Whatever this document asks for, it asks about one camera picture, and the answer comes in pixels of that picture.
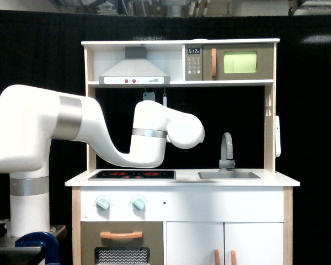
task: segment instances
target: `cabinet handle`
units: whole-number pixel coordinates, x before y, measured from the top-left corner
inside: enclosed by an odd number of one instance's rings
[[[231,258],[232,258],[232,265],[237,265],[237,256],[235,250],[231,250]]]
[[[132,233],[118,233],[112,234],[111,232],[101,232],[101,239],[138,239],[142,237],[142,232],[132,232]]]
[[[217,75],[217,52],[216,49],[212,49],[212,76]]]
[[[215,265],[220,265],[220,252],[215,250]]]

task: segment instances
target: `electric stove burner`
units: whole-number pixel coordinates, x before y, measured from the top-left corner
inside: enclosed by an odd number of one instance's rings
[[[145,179],[145,180],[172,180],[175,179],[174,170],[102,170],[88,180],[107,180],[107,179]]]

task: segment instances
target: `microwave door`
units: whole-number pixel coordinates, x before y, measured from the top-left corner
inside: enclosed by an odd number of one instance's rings
[[[273,55],[270,43],[204,45],[204,80],[271,80]]]

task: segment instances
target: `black curtain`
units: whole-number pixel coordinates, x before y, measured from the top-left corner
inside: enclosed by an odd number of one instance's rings
[[[249,38],[280,38],[277,114],[282,155],[276,170],[301,182],[293,189],[294,264],[331,264],[331,16],[134,18],[0,11],[0,93],[12,84],[26,84],[84,95],[85,40]],[[161,102],[163,89],[147,91]],[[132,110],[142,92],[97,91],[121,151],[128,151]],[[167,95],[170,107],[201,119],[206,139],[188,152],[168,145],[160,167],[217,167],[225,131],[233,136],[238,167],[263,167],[263,87],[169,88]],[[98,166],[115,168],[102,160]],[[85,144],[53,141],[51,223],[68,228],[61,264],[72,264],[71,189],[64,182],[85,170]],[[0,174],[0,219],[9,214],[8,175]]]

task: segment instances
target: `oven handle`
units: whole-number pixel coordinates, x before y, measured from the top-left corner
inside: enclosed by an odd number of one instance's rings
[[[212,76],[217,75],[217,52],[216,49],[212,49]]]
[[[101,239],[138,239],[142,237],[142,232],[132,232],[132,233],[115,233],[112,234],[111,232],[101,232],[100,238]]]

